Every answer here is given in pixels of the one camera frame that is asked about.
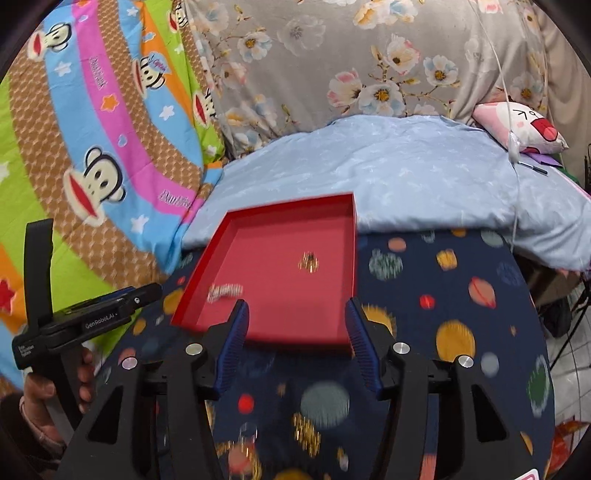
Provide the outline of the person's left hand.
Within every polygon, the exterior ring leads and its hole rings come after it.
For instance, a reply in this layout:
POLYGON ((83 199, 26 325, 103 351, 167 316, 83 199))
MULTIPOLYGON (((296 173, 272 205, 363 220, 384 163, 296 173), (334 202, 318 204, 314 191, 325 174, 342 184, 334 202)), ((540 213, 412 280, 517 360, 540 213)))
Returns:
MULTIPOLYGON (((81 413, 86 413, 94 398, 93 353, 83 347, 81 358, 81 363, 77 369, 77 378, 80 381, 79 410, 81 413)), ((65 445, 47 409, 47 402, 55 396, 56 388, 50 380, 34 373, 29 373, 26 376, 20 412, 35 438, 49 448, 65 445)))

